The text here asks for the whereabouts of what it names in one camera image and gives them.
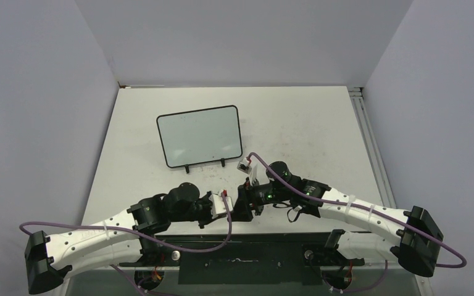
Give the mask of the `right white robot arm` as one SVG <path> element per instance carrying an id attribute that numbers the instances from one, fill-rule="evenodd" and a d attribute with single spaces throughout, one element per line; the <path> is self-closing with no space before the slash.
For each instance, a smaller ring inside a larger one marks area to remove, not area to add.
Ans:
<path id="1" fill-rule="evenodd" d="M 388 208 L 357 199 L 317 181 L 293 175 L 285 162 L 267 169 L 267 184 L 256 178 L 257 168 L 248 159 L 237 165 L 247 174 L 238 187 L 233 207 L 234 221 L 251 221 L 265 205 L 284 205 L 296 216 L 310 215 L 341 221 L 362 232 L 334 230 L 325 243 L 325 258 L 332 264 L 347 259 L 396 261 L 405 270 L 426 278 L 433 276 L 444 236 L 424 208 Z"/>

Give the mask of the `aluminium frame rail right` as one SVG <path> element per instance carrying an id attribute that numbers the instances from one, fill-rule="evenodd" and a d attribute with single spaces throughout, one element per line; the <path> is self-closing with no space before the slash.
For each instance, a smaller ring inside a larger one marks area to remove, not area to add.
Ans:
<path id="1" fill-rule="evenodd" d="M 383 205 L 397 208 L 394 198 L 393 190 L 389 182 L 388 174 L 383 163 L 382 156 L 376 141 L 375 134 L 371 122 L 368 117 L 368 112 L 365 106 L 363 97 L 363 88 L 353 87 L 348 88 L 349 97 L 352 102 L 354 113 L 356 115 L 360 132 L 363 137 L 370 164 L 372 166 L 373 174 L 375 176 L 376 185 L 378 187 Z"/>

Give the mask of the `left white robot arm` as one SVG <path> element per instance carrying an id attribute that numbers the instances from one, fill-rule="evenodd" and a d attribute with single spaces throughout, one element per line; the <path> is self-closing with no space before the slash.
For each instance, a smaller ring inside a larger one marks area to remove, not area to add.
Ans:
<path id="1" fill-rule="evenodd" d="M 203 228 L 232 211 L 233 199 L 226 190 L 201 196 L 195 185 L 183 183 L 92 225 L 55 223 L 55 228 L 63 230 L 58 234 L 26 229 L 41 226 L 40 221 L 23 223 L 20 230 L 28 235 L 24 252 L 28 292 L 37 295 L 51 291 L 74 275 L 102 266 L 139 261 L 153 265 L 161 249 L 192 253 L 193 249 L 159 240 L 155 235 L 176 222 L 195 221 Z"/>

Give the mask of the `small black-framed whiteboard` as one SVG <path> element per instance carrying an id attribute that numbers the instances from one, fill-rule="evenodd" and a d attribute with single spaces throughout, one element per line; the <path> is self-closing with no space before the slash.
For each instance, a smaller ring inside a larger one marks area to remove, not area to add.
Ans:
<path id="1" fill-rule="evenodd" d="M 157 130 L 166 166 L 184 168 L 243 155 L 239 111 L 235 105 L 159 115 Z"/>

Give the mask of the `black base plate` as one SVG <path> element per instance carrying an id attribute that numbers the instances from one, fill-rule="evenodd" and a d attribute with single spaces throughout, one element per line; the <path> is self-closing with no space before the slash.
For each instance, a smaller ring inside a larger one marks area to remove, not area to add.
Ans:
<path id="1" fill-rule="evenodd" d="M 148 274 L 156 268 L 178 268 L 178 283 L 204 284 L 283 284 L 304 286 L 325 280 L 339 285 L 348 283 L 350 267 L 370 261 L 395 262 L 393 246 L 367 232 L 291 234 L 235 234 L 226 246 L 209 253 L 175 252 L 164 246 L 143 242 L 142 257 L 134 263 L 122 263 Z"/>

